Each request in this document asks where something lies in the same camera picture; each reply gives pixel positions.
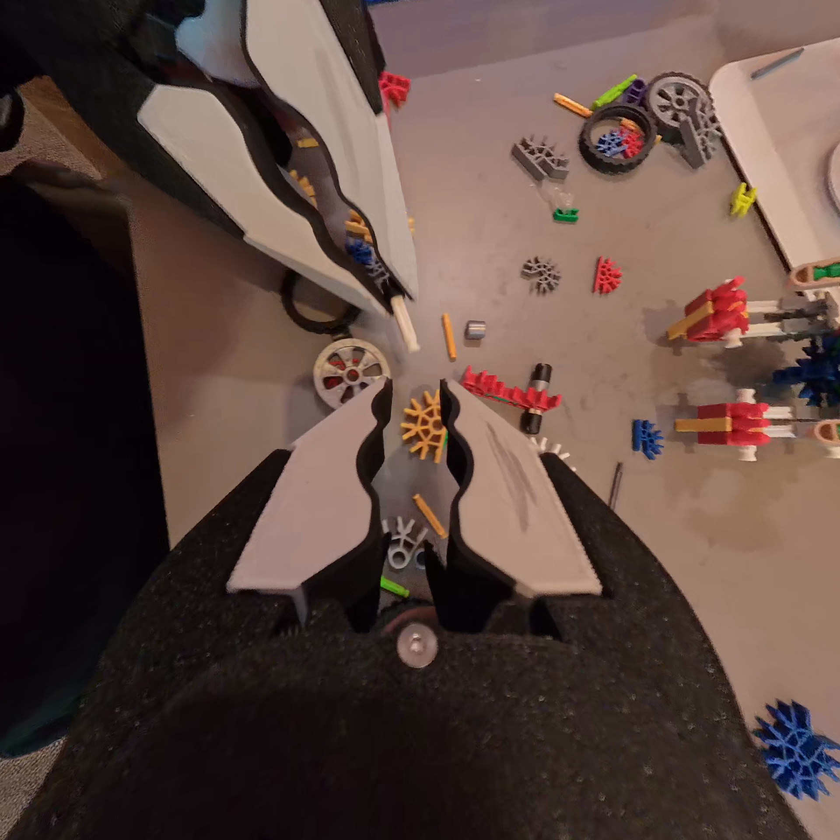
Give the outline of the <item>grey half-round connector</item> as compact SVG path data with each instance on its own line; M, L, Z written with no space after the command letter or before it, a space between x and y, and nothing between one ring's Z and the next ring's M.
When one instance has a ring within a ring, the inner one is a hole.
M558 152L546 136L540 140L534 135L522 137L512 145L511 157L537 183L546 179L565 182L570 171L569 156Z

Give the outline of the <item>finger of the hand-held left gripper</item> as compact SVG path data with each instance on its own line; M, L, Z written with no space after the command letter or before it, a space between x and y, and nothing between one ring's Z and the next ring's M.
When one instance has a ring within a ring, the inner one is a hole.
M310 126L342 199L366 221L406 294L417 256L361 2L245 2L244 50L280 104Z
M248 245L357 308L393 315L392 304L279 166L256 104L246 89L227 83L160 84L138 120Z

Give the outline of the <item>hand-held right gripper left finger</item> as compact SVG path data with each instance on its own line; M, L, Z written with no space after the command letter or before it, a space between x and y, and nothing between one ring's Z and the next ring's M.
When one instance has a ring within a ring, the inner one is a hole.
M301 624L316 601L352 629L375 624L385 561L373 480L384 464L392 380L383 377L297 438L227 580L229 594L289 597Z

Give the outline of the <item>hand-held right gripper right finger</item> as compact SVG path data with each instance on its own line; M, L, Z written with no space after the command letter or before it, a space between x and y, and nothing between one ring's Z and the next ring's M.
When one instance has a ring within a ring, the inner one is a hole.
M439 386L456 483L444 561L427 561L437 619L450 632L481 632L497 607L529 614L556 597L603 595L603 583L562 503L543 453L454 380Z

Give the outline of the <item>large blue snowflake connector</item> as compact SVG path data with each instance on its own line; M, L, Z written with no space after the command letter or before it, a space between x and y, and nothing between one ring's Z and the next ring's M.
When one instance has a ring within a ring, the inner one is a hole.
M762 743L762 758L774 783L798 800L819 802L830 795L825 779L839 782L839 744L817 732L807 707L793 700L767 705L769 720L756 717L753 736Z

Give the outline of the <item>yellow fan connector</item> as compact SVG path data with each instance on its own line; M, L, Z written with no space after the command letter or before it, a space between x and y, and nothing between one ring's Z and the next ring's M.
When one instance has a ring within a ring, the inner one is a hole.
M311 205L318 207L317 180L319 142L309 133L299 132L290 141L291 153L287 172Z

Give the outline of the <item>long grey fan connector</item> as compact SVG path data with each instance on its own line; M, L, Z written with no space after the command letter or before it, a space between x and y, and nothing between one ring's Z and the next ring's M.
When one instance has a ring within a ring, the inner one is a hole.
M721 127L711 102L695 99L687 113L679 118L682 155L695 170L709 162L721 138Z

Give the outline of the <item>black and silver tube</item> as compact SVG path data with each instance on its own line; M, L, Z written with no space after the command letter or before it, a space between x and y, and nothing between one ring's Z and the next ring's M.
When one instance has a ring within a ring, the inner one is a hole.
M552 366L538 363L532 371L528 389L523 392L521 430L528 436L538 436L543 415L556 407L556 399L549 394Z

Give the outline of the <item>white stand base board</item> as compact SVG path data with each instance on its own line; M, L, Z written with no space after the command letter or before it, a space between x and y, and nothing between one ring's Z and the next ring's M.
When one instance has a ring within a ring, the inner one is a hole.
M839 38L728 63L709 84L728 147L792 267L837 258L830 171L839 141ZM784 63L760 78L753 74Z

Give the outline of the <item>white snowflake connector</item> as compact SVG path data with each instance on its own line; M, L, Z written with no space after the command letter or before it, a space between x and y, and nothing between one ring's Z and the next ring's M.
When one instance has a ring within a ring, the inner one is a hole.
M561 444L554 443L546 437L533 435L528 435L527 440L530 443L533 457L549 476L557 473L561 464L567 471L573 473L577 471L574 462L571 460L571 453Z

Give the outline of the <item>black rubber tyre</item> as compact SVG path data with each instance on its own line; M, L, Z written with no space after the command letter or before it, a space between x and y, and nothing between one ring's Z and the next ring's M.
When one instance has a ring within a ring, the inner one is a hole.
M619 130L625 127L627 121L633 123L641 135L638 152L628 158L621 150L614 154L607 153L603 150L604 145L595 140L595 129L613 123ZM657 139L655 121L648 111L632 104L614 102L594 110L584 122L579 136L579 151L583 161L595 172L609 176L627 175L646 161Z
M361 310L351 304L347 306L343 315L338 318L319 321L305 317L296 304L296 290L303 277L296 271L289 270L284 276L279 295L284 311L291 321L300 329L317 335L328 335L333 340L352 338L351 329L361 315Z

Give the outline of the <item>colourful construction toy model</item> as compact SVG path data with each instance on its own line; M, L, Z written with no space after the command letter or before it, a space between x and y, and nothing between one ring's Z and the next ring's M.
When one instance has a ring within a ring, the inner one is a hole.
M751 301L742 284L743 278L735 277L704 290L668 328L668 340L719 343L728 350L747 340L804 342L801 357L774 371L771 383L798 386L797 397L807 407L838 409L838 258L794 268L788 299ZM838 418L802 419L790 406L761 402L753 388L739 390L733 402L699 406L693 417L675 420L675 431L695 436L699 445L736 448L748 463L775 439L809 440L825 457L839 458Z

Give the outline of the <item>yellow snowflake connector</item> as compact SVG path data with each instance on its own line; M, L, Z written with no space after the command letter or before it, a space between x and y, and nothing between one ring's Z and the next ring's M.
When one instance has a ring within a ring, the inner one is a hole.
M448 441L448 430L441 414L440 391L423 393L423 398L412 398L404 409L401 423L402 441L411 444L409 452L418 454L421 460L427 458L439 465L444 457Z

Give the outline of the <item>light grey wedge connector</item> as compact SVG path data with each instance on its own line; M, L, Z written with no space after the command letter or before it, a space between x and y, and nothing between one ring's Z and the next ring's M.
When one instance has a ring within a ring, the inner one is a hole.
M393 571L402 571L412 562L418 568L425 569L418 556L424 551L428 528L415 532L415 520L405 522L401 517L393 521L384 518L381 526L386 541L385 560Z

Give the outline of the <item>dark grey snowflake connector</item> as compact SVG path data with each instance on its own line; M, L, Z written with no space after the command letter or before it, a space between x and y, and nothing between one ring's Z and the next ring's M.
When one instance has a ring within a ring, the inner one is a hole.
M562 280L557 264L551 259L539 256L523 262L520 276L529 283L531 292L538 296L556 291Z

